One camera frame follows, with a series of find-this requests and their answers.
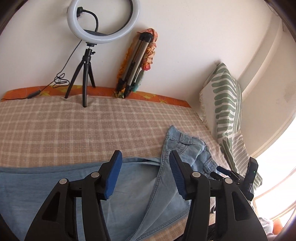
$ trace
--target bed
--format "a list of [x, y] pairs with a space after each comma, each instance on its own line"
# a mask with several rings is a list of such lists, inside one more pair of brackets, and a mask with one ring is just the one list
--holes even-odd
[[[9, 91], [4, 98], [22, 98], [38, 88]], [[125, 157], [158, 157], [174, 125], [203, 139], [217, 164], [229, 169], [218, 143], [187, 102], [143, 92], [116, 99], [112, 89], [96, 88], [95, 93], [89, 91], [88, 107], [83, 108], [81, 89], [73, 89], [77, 92], [68, 99], [61, 96], [63, 89], [50, 88], [41, 97], [0, 103], [0, 166], [105, 161], [114, 150]], [[183, 219], [149, 240], [175, 240], [185, 224]]]

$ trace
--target blue fabric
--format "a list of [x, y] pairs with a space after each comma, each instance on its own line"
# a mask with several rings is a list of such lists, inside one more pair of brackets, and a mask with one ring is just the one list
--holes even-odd
[[[171, 150], [207, 177], [217, 167], [201, 139], [174, 126], [168, 130], [160, 158], [124, 158], [113, 195], [102, 201], [111, 240], [146, 239], [188, 213], [190, 202], [178, 194], [170, 169]], [[24, 240], [37, 211], [61, 178], [83, 179], [101, 164], [0, 168], [0, 213], [15, 235]], [[79, 199], [77, 226], [79, 240], [85, 240]]]

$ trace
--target black mini tripod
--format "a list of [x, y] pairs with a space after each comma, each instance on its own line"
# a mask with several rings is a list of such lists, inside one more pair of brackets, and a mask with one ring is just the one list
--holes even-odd
[[83, 105], [83, 107], [87, 106], [87, 79], [88, 79], [88, 76], [91, 80], [92, 87], [94, 87], [94, 88], [96, 87], [95, 83], [94, 83], [94, 76], [93, 76], [92, 68], [91, 68], [91, 56], [96, 53], [96, 52], [92, 51], [91, 47], [94, 47], [95, 45], [96, 44], [87, 43], [87, 46], [89, 48], [87, 48], [85, 50], [82, 60], [74, 72], [74, 75], [72, 77], [72, 80], [69, 84], [68, 90], [65, 95], [65, 99], [67, 99], [70, 94], [70, 91], [72, 89], [72, 86], [77, 78], [77, 75], [79, 74], [79, 72], [82, 68], [82, 65], [83, 65], [83, 85], [82, 85], [82, 105]]

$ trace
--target tripod leg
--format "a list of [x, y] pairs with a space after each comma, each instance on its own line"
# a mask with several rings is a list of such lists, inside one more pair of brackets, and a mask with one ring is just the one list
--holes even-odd
[[84, 68], [83, 68], [83, 92], [82, 92], [82, 105], [83, 107], [87, 106], [87, 78], [89, 75], [89, 64], [84, 63]]
[[91, 63], [89, 62], [89, 78], [91, 80], [91, 85], [95, 88], [96, 85], [94, 83], [94, 75], [92, 73]]
[[65, 95], [65, 99], [68, 98], [68, 96], [69, 96], [69, 94], [70, 94], [70, 91], [71, 91], [71, 89], [72, 89], [72, 86], [73, 86], [73, 84], [74, 84], [74, 82], [75, 82], [75, 80], [76, 80], [76, 78], [77, 78], [77, 75], [79, 74], [79, 72], [80, 72], [80, 70], [81, 70], [82, 65], [83, 65], [83, 61], [81, 61], [81, 62], [79, 63], [79, 65], [77, 66], [77, 68], [76, 68], [76, 70], [75, 70], [75, 72], [74, 72], [74, 75], [73, 75], [73, 77], [72, 77], [72, 80], [71, 80], [71, 82], [70, 82], [70, 84], [69, 84], [69, 87], [68, 87], [68, 89], [67, 89], [67, 92], [66, 92], [66, 95]]

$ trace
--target pillow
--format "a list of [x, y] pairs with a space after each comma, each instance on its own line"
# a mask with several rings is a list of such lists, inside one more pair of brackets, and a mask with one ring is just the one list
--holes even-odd
[[[200, 92], [201, 120], [217, 140], [230, 168], [245, 175], [249, 155], [239, 131], [242, 117], [242, 90], [224, 63], [219, 64]], [[254, 189], [262, 184], [257, 174]]]

